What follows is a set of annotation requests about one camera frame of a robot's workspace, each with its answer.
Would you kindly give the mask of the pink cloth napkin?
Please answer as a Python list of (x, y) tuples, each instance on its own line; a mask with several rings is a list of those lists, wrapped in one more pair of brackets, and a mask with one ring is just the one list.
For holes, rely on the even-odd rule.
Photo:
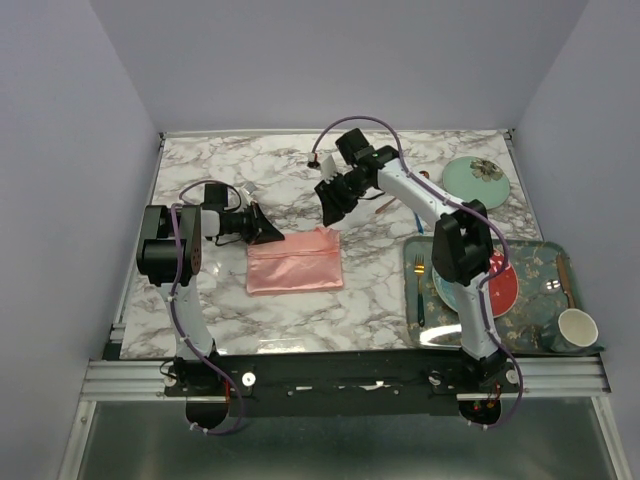
[(251, 296), (311, 293), (344, 287), (340, 232), (318, 227), (247, 249)]

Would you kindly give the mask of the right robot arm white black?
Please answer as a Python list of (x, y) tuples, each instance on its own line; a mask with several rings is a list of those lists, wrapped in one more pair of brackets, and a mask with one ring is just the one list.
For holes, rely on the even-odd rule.
[(374, 148), (359, 129), (337, 141), (342, 158), (351, 167), (337, 171), (330, 157), (309, 154), (308, 166), (322, 172), (315, 192), (320, 199), (323, 224), (341, 221), (370, 188), (400, 200), (434, 230), (431, 264), (453, 285), (461, 324), (463, 364), (460, 379), (480, 392), (496, 380), (504, 360), (499, 353), (489, 296), (490, 259), (494, 252), (490, 222), (484, 205), (464, 203), (423, 176), (412, 172), (400, 145)]

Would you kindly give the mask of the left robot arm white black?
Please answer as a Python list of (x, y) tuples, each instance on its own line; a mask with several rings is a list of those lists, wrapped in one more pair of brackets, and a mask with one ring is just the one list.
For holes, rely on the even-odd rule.
[(199, 302), (197, 276), (202, 242), (216, 246), (227, 237), (248, 246), (285, 239), (245, 189), (218, 180), (201, 180), (184, 188), (179, 202), (145, 207), (136, 249), (138, 272), (160, 294), (176, 341), (167, 376), (201, 395), (229, 387), (230, 377), (213, 364), (216, 343)]

